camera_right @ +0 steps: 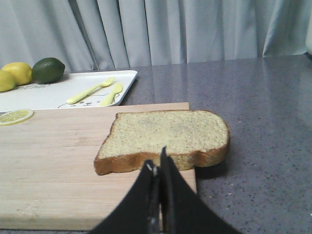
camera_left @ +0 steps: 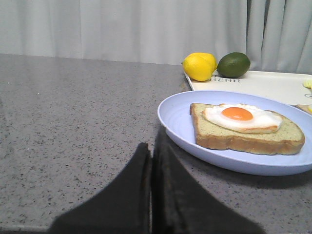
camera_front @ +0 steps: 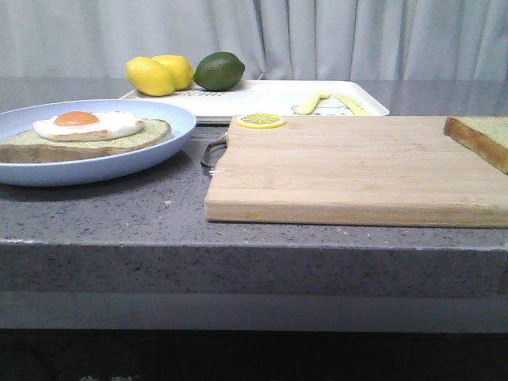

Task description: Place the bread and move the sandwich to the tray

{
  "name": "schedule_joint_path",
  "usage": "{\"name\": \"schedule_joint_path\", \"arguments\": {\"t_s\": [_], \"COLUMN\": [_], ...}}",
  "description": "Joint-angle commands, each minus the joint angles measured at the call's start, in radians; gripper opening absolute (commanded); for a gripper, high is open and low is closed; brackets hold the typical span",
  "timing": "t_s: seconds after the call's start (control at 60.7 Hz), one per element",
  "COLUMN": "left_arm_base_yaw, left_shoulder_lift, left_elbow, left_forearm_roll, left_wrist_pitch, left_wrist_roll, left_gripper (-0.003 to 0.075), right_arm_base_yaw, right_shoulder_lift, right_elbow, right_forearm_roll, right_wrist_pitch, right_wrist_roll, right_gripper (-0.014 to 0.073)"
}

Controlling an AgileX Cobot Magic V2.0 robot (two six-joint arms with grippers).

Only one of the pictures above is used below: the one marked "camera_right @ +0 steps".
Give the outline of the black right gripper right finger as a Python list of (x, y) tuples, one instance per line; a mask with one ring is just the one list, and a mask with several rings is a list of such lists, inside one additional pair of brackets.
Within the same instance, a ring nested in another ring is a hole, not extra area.
[(209, 209), (181, 176), (163, 147), (160, 154), (161, 210), (169, 234), (238, 234)]

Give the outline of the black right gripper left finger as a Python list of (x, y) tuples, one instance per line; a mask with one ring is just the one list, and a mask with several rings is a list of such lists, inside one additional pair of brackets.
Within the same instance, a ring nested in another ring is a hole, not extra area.
[(159, 176), (147, 160), (133, 186), (119, 205), (90, 234), (158, 234)]

